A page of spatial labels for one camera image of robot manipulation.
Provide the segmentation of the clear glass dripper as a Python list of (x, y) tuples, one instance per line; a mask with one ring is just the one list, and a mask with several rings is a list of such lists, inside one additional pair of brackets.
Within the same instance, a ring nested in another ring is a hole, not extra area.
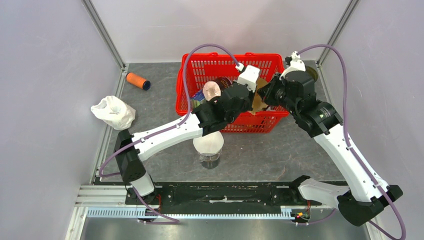
[(221, 156), (221, 151), (218, 151), (216, 153), (199, 153), (199, 161), (200, 162), (215, 162), (217, 160), (219, 160), (220, 156)]

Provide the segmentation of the white paper coffee filter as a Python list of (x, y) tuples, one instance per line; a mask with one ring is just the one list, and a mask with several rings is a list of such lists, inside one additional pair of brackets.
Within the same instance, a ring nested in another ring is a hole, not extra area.
[(221, 132), (213, 132), (205, 136), (193, 139), (195, 150), (201, 155), (217, 154), (224, 145), (224, 137)]

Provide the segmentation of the dark green glass dripper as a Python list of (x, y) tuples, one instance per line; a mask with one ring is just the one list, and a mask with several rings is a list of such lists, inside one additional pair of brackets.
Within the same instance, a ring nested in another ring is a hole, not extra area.
[(307, 73), (309, 80), (311, 81), (313, 80), (314, 83), (318, 81), (319, 79), (318, 72), (312, 66), (306, 65), (305, 72)]

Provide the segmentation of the blue packaged sponge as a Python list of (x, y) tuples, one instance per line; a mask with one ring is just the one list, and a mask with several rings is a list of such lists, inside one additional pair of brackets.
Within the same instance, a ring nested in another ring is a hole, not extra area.
[(203, 90), (200, 89), (190, 98), (190, 105), (191, 108), (194, 109), (203, 103), (206, 103), (206, 99)]

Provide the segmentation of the red plastic shopping basket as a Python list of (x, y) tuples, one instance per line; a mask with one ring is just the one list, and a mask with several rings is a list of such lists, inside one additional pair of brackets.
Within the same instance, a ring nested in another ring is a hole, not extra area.
[[(267, 82), (272, 80), (274, 73), (284, 70), (283, 59), (277, 53), (252, 53), (236, 54), (235, 58), (244, 65), (252, 65), (260, 69), (259, 77)], [(239, 72), (235, 68), (233, 59), (227, 54), (195, 53), (190, 57), (186, 81), (189, 96), (192, 97), (204, 84), (218, 77), (227, 77), (231, 81), (237, 79)], [(183, 86), (183, 69), (178, 72), (176, 79), (176, 102), (175, 111), (179, 116), (187, 113), (187, 97)], [(289, 116), (289, 112), (281, 106), (270, 106), (265, 111), (256, 115), (249, 112), (241, 113), (240, 116), (227, 125), (222, 133), (261, 133), (266, 134), (283, 118)]]

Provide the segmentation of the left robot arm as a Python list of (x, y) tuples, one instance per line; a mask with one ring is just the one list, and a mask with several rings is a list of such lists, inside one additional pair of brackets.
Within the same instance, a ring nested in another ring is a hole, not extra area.
[(221, 131), (240, 114), (252, 110), (259, 76), (259, 68), (244, 66), (237, 80), (220, 96), (202, 103), (183, 118), (145, 132), (130, 134), (128, 130), (121, 131), (114, 158), (123, 182), (132, 186), (144, 204), (152, 204), (157, 191), (143, 161), (183, 141)]

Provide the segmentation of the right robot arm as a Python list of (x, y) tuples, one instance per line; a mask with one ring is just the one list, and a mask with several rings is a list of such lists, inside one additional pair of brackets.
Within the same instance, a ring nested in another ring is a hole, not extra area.
[(361, 226), (398, 200), (403, 191), (379, 176), (346, 132), (337, 110), (317, 99), (316, 78), (300, 55), (293, 52), (286, 63), (287, 68), (275, 73), (257, 93), (265, 104), (286, 109), (326, 151), (346, 181), (345, 186), (337, 186), (303, 175), (293, 181), (289, 200), (296, 205), (306, 200), (322, 203), (338, 210), (352, 225)]

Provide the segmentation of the orange cylinder with blue cap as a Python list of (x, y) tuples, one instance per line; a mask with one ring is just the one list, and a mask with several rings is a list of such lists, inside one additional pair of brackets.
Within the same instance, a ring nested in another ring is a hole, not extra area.
[(151, 88), (151, 82), (135, 73), (129, 72), (126, 74), (125, 79), (128, 83), (144, 90), (148, 91)]

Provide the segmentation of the black mounting rail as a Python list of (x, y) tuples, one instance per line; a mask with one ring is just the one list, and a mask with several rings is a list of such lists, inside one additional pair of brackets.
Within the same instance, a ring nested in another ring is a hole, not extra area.
[(143, 197), (162, 214), (277, 214), (282, 206), (305, 209), (305, 200), (287, 181), (157, 182)]

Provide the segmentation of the white plastic bag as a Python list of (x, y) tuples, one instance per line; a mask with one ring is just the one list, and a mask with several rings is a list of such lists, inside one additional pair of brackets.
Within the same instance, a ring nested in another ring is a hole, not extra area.
[(136, 110), (114, 95), (108, 95), (90, 107), (94, 116), (114, 130), (126, 130), (136, 118)]

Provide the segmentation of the brown paper coffee filter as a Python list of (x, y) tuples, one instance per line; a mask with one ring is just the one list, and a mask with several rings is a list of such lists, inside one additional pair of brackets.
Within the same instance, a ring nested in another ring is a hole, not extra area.
[(265, 111), (269, 107), (267, 104), (265, 104), (262, 101), (262, 98), (258, 94), (258, 90), (266, 86), (267, 84), (268, 82), (261, 77), (259, 77), (256, 80), (256, 90), (255, 90), (255, 95), (252, 102), (252, 110), (249, 111), (249, 113), (253, 116), (255, 116), (258, 112)]

